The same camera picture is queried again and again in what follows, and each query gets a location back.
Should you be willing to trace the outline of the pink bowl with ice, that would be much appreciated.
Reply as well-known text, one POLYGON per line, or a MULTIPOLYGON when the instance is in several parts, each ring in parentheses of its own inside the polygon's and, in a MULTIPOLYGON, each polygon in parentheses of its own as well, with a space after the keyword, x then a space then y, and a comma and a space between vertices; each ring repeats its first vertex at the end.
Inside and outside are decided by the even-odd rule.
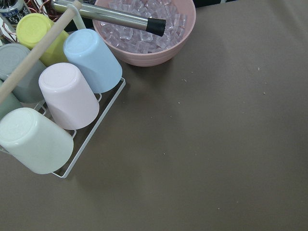
POLYGON ((95 5, 166 20, 163 36, 103 21, 93 22, 117 59, 141 67, 155 66, 173 58, 186 43, 196 21, 191 0, 98 0, 95 5))

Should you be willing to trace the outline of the pink plastic cup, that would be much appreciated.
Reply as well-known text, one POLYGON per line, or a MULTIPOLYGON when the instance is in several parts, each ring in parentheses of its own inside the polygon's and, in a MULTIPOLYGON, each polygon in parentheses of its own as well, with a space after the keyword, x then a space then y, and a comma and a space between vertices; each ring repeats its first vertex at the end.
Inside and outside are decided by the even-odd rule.
POLYGON ((98 100, 75 65, 53 64, 40 74, 38 83, 53 120, 60 127, 81 129, 97 117, 98 100))

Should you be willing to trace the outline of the blue plastic cup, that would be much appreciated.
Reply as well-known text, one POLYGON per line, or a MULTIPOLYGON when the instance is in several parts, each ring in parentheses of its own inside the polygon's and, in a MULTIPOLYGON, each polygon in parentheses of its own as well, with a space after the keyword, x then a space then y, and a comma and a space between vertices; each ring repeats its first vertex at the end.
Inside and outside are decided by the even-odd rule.
POLYGON ((120 63, 96 31, 81 29, 73 32, 65 40, 63 50, 94 93, 110 91, 121 80, 120 63))

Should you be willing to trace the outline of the white plastic cup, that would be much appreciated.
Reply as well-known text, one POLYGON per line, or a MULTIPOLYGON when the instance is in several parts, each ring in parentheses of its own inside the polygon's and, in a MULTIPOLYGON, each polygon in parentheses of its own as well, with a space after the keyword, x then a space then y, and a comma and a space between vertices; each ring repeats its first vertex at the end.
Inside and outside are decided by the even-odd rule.
POLYGON ((0 144, 37 174, 60 169, 70 158, 74 141, 57 124, 32 108, 18 108, 0 121, 0 144))

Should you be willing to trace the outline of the green plastic cup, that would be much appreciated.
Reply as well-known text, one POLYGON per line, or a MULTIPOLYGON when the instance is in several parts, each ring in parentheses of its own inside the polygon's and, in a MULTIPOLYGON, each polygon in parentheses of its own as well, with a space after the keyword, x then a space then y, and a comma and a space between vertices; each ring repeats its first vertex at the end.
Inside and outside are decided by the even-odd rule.
POLYGON ((18 101, 14 94, 10 93, 0 104, 0 119, 6 116, 9 112, 22 107, 22 104, 18 101))

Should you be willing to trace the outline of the yellow plastic cup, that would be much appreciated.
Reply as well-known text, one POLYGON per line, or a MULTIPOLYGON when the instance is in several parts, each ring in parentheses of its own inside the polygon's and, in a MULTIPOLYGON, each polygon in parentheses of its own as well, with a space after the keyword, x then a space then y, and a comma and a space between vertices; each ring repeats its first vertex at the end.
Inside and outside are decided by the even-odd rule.
MULTIPOLYGON (((33 49, 46 33, 54 25, 54 22, 43 14, 31 13, 23 17, 17 24, 16 35, 18 41, 29 48, 33 49)), ((63 51, 63 45, 69 34, 62 31, 54 42, 40 57, 45 66, 56 63, 67 63, 68 60, 63 51)))

